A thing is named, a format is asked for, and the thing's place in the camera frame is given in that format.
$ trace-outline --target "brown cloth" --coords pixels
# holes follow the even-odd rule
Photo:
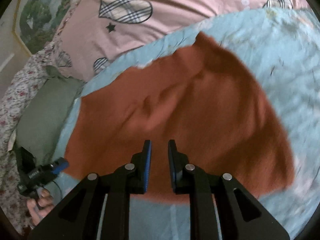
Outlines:
[[[288,187],[294,179],[286,133],[245,66],[212,38],[131,67],[82,98],[65,157],[67,173],[112,173],[152,140],[147,198],[184,201],[172,193],[167,145],[206,172],[235,176],[253,195]]]

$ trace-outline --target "plaid heart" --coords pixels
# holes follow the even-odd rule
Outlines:
[[[119,23],[136,24],[148,20],[152,5],[145,0],[101,0],[99,17]]]
[[[108,59],[106,57],[98,58],[93,64],[94,73],[96,75],[99,74],[102,70],[104,70],[109,65],[110,63],[108,62]]]
[[[263,5],[263,8],[268,7],[293,9],[291,0],[267,0],[267,2]]]

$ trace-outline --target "black cable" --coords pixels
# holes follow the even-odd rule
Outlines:
[[[62,190],[61,188],[59,187],[58,183],[56,183],[54,180],[52,181],[54,184],[57,185],[58,189],[60,190],[60,201],[62,200]]]

